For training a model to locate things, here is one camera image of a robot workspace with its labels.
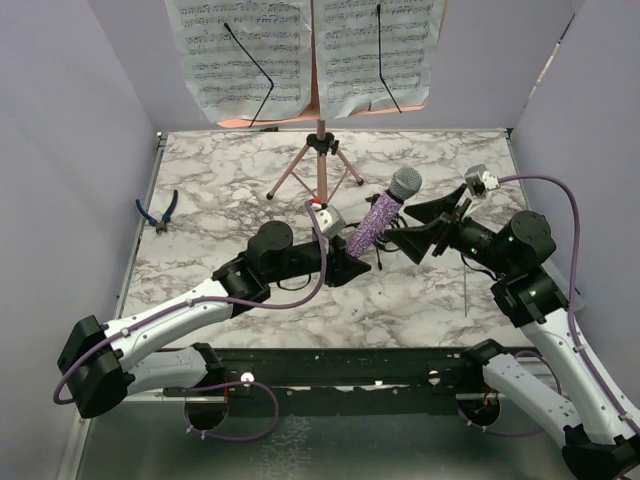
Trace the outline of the purple glitter microphone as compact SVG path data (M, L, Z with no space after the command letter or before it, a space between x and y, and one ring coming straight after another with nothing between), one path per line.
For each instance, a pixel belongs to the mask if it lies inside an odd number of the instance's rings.
M379 196L346 241L347 253L359 258L385 230L404 202L418 193L422 177L413 167L403 166L392 175L389 187Z

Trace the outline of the pink music stand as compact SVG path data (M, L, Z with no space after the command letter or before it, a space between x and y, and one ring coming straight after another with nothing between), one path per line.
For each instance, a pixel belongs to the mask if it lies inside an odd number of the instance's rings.
M317 182L316 182L316 187L315 187L315 189L313 189L312 192L313 192L313 194L319 196L322 201L329 201L329 200L332 199L332 197L334 195L334 192L333 192L333 190L329 189L328 186L327 186L327 158L330 155L341 156L343 153L342 153L342 151L341 151L341 149L339 147L338 140L335 138L335 136L333 134L328 132L327 129L326 129L327 120L323 120L323 119L320 118L318 88L317 88L317 75L316 75L315 37L314 37L314 30L313 30L313 26L314 26L313 3L315 1L309 1L309 2L311 3L311 18L312 18L312 34L311 34L311 41L312 41L312 60L311 60L311 65L312 65L312 83L311 83L312 97L311 97L311 104L301 114L299 114L299 116L294 117L294 118L290 118L290 119L291 120L292 119L297 119L297 118L301 117L302 115L307 114L312 119L314 119L316 121L317 126L316 126L315 133L310 134L310 135L307 136L304 146L301 148L301 150L295 156L294 159L296 161L300 161L309 150L314 150L315 151L315 153L317 155L317 160L316 160ZM418 110L420 108L414 107L414 108L412 108L410 110L406 110L406 111ZM356 115L353 115L353 116L371 115L371 114L380 114L380 113L396 113L396 112L391 112L391 111L387 110L387 111L382 111L382 112L356 114ZM255 122L254 123L250 123L250 122L248 122L246 120L243 120L243 121L245 121L247 123L247 125L249 125L249 126L252 126L255 123Z

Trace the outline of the sheet music page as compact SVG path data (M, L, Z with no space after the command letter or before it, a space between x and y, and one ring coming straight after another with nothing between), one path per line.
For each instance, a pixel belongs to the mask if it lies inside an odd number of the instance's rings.
M313 3L320 118L422 107L447 3Z
M167 1L185 84L212 123L299 116L312 97L309 1Z

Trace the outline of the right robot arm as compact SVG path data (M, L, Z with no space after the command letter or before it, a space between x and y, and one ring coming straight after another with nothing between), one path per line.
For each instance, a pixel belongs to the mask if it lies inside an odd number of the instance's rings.
M542 383L493 340L464 351L461 383L472 391L487 386L513 401L559 446L577 479L614 479L638 467L639 410L606 373L572 318L569 299L542 267L556 249L546 218L519 211L493 232L468 216L464 191L407 207L419 226L386 236L414 263L454 249L492 271L495 303L564 391Z

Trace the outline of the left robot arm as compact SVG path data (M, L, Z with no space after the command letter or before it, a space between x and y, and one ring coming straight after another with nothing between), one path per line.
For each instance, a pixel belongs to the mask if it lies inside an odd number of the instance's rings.
M295 244L281 221L263 224L247 248L188 292L137 316L101 323L79 320L57 360L60 389L83 418L113 409L127 396L183 386L206 395L220 385L221 371L195 348L170 353L165 346L207 325L253 308L271 308L270 286L314 273L319 282L342 286L370 270L360 257L371 241L360 231L344 240Z

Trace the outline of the yellow handled screwdriver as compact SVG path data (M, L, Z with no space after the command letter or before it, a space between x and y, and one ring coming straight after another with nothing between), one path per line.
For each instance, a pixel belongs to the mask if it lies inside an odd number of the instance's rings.
M464 302L464 317L468 318L468 282L467 282L467 267L463 265L463 302Z

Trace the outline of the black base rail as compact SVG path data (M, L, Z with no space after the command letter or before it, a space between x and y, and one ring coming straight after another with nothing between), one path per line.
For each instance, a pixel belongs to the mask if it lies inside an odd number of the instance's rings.
M235 416L267 414L273 398L283 416L454 415L459 396L479 399L488 389L481 354L505 350L493 340L462 348L195 348L204 378L164 394L194 400L228 381Z

